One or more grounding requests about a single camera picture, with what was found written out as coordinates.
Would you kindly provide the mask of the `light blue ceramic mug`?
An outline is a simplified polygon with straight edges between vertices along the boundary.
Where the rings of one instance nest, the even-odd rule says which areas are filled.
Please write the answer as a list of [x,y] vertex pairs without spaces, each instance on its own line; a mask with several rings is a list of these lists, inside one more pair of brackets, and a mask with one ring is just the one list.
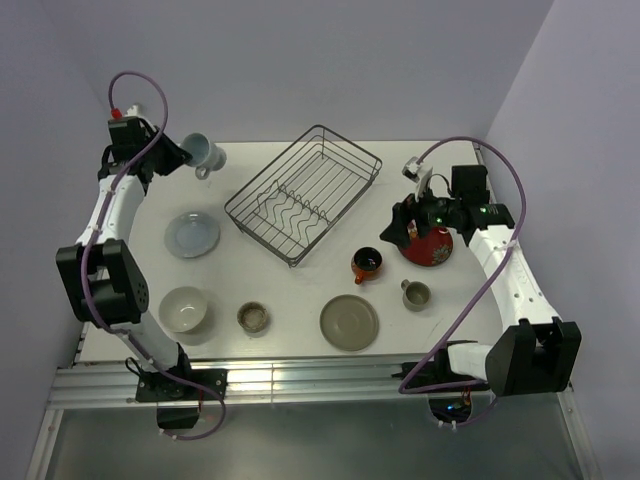
[[194,169],[198,180],[206,180],[212,172],[221,170],[227,160],[226,152],[202,133],[191,133],[180,143],[191,155],[187,165]]

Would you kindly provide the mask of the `orange black patterned cup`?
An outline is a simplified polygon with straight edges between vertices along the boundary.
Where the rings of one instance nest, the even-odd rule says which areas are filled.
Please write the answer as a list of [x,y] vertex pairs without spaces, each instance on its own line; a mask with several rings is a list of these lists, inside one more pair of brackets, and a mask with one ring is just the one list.
[[382,270],[383,258],[381,253],[373,247],[359,248],[351,259],[351,270],[354,283],[361,285],[365,281],[377,278]]

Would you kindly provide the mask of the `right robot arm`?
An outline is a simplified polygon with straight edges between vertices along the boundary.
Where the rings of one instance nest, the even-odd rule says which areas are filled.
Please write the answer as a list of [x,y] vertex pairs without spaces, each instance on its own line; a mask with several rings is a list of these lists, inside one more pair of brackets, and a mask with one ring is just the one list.
[[403,393],[426,393],[485,384],[498,397],[560,392],[568,386],[582,335],[551,306],[529,268],[507,207],[490,200],[487,170],[455,166],[450,194],[437,197],[423,185],[392,208],[381,240],[401,249],[409,228],[424,236],[437,227],[455,230],[482,267],[502,334],[492,345],[440,341],[402,380]]

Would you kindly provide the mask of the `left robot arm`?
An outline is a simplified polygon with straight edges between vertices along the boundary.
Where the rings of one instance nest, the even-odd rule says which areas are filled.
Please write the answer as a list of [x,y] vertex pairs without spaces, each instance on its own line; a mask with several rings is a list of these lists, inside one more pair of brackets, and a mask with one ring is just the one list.
[[148,284],[128,241],[153,177],[173,173],[191,156],[150,124],[139,106],[111,115],[96,205],[75,243],[57,251],[56,265],[76,318],[118,337],[137,358],[143,383],[183,399],[193,391],[195,375],[183,347],[151,315]]

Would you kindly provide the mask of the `red floral plate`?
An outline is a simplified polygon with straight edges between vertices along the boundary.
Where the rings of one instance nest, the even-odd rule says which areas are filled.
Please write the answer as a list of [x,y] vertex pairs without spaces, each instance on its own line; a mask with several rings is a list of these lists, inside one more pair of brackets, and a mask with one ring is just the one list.
[[423,267],[435,267],[446,262],[453,252],[453,238],[446,228],[433,228],[427,235],[420,237],[414,225],[409,229],[410,245],[398,248],[401,255],[413,264]]

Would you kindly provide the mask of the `small grey espresso cup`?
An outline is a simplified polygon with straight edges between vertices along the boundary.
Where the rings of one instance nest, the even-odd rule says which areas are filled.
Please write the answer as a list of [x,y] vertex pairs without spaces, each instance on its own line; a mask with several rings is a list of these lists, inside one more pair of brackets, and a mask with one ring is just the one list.
[[423,311],[431,300],[431,290],[422,282],[405,279],[401,282],[401,289],[403,292],[402,302],[405,308],[410,311]]

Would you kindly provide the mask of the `light blue saucer plate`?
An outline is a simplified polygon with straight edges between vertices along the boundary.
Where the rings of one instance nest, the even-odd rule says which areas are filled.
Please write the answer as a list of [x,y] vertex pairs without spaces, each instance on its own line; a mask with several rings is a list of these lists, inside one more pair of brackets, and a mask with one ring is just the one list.
[[164,245],[176,258],[194,259],[215,249],[221,236],[219,222],[204,212],[188,212],[169,222]]

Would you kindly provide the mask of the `grey stoneware saucer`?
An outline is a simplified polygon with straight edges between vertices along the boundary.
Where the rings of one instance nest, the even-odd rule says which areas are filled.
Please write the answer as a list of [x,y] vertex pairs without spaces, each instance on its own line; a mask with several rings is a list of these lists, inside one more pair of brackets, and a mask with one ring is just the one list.
[[364,298],[351,294],[329,300],[321,310],[320,331],[333,347],[345,352],[368,348],[379,333],[379,318]]

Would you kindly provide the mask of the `white ceramic bowl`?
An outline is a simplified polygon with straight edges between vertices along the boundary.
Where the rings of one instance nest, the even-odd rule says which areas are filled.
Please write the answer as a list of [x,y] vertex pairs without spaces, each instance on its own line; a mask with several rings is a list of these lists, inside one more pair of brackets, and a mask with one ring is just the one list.
[[186,333],[204,321],[207,310],[208,304],[200,289],[178,287],[162,298],[158,309],[159,321],[173,333]]

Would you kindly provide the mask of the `small brown speckled cup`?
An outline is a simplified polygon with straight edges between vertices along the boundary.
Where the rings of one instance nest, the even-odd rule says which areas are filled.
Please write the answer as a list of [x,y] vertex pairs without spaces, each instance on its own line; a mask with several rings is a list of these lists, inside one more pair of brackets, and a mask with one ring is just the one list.
[[237,311],[237,322],[247,333],[255,334],[263,331],[269,324],[269,312],[260,302],[244,303]]

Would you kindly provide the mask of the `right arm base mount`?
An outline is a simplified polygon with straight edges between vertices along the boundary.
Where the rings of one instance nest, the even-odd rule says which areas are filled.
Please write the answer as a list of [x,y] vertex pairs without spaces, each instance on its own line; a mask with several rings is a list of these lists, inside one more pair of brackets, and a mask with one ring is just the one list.
[[[419,387],[440,385],[443,383],[473,382],[477,379],[452,373],[450,368],[442,361],[431,361],[424,366],[408,383],[408,389]],[[430,398],[428,400],[429,409],[432,416],[443,424],[458,425],[471,419],[473,402],[472,393],[475,391],[488,391],[486,384],[464,385],[460,388],[439,387],[435,393],[451,393],[448,397]]]

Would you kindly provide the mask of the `aluminium extrusion rail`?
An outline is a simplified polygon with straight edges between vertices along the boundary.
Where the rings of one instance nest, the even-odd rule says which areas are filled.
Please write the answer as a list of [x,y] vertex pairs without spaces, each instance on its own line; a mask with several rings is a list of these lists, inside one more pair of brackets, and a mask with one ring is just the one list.
[[[283,360],[206,361],[196,369],[225,369],[228,405],[389,400],[399,397],[392,375],[411,355],[354,355]],[[56,372],[47,410],[156,407],[135,398],[137,378],[123,364],[80,364]]]

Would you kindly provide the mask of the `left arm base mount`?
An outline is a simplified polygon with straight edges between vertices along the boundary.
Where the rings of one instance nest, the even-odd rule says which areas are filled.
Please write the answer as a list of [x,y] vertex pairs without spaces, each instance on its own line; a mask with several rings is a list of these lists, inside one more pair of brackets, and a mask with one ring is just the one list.
[[202,391],[190,385],[170,380],[160,373],[140,376],[135,401],[156,405],[159,428],[184,431],[193,428],[200,419],[205,401],[223,399],[226,394],[228,371],[221,368],[196,369],[189,380],[206,388]]

